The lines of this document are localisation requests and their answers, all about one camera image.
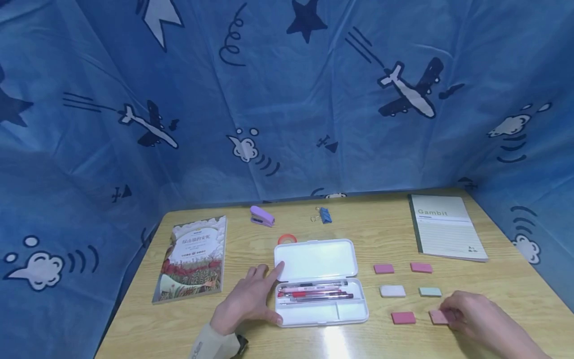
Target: hand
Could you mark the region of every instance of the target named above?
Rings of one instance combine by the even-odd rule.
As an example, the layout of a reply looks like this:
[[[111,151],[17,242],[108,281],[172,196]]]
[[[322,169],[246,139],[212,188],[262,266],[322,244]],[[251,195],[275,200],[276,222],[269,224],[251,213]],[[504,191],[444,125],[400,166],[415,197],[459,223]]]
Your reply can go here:
[[[266,264],[249,268],[245,279],[241,279],[215,309],[211,327],[221,335],[229,335],[246,319],[263,319],[281,325],[283,318],[267,308],[267,294],[284,266],[284,262],[279,263],[267,277],[264,277],[269,270]]]
[[[483,295],[456,291],[446,298],[440,310],[455,314],[452,330],[480,342],[504,359],[549,358],[517,322]]]

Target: book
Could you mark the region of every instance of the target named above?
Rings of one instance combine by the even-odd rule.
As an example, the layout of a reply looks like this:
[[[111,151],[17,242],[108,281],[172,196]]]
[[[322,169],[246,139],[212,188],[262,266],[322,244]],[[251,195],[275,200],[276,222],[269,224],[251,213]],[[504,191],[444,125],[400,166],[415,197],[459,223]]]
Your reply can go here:
[[[461,197],[409,195],[409,202],[419,253],[488,261]]]
[[[174,226],[152,303],[220,293],[226,233],[226,216]]]

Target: beige sleeve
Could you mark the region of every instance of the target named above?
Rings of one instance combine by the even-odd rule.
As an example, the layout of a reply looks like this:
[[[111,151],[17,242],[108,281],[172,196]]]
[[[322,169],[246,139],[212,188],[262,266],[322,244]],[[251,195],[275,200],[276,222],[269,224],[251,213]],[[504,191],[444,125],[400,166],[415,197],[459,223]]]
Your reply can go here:
[[[230,359],[239,351],[239,341],[235,334],[223,336],[206,324],[193,347],[189,359]]]

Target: notebook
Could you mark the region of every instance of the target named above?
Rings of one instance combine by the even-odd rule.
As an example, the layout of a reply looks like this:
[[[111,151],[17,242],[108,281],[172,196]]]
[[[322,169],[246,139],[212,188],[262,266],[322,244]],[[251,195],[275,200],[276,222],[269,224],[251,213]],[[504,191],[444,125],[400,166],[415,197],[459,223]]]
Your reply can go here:
[[[419,253],[488,261],[461,197],[409,195]]]

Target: wooden table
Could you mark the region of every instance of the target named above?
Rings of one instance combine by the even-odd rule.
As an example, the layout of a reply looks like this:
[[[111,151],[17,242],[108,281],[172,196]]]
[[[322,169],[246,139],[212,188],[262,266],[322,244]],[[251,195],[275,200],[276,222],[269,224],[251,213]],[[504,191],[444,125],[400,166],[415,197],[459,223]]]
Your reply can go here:
[[[249,207],[171,212],[162,220],[97,359],[187,358],[201,327],[248,268],[259,263],[273,266],[273,249],[285,233],[299,241],[352,240],[359,264],[357,278],[363,284],[370,318],[357,325],[296,329],[252,323],[243,328],[249,340],[244,358],[494,357],[449,328],[433,326],[428,311],[437,308],[441,298],[422,298],[418,287],[439,287],[444,295],[456,289],[483,293],[554,359],[572,358],[574,315],[476,202],[460,190],[414,193],[462,196],[490,261],[483,264],[419,254],[406,193],[266,204],[264,208],[276,218],[273,228],[252,224]],[[328,207],[333,223],[309,220],[317,206]],[[172,227],[222,214],[228,218],[223,293],[152,306]],[[411,272],[411,261],[431,263],[434,274]],[[376,275],[375,263],[392,263],[395,274]],[[404,285],[407,297],[381,298],[378,287],[382,284]],[[394,311],[413,311],[417,323],[393,325],[390,313]]]

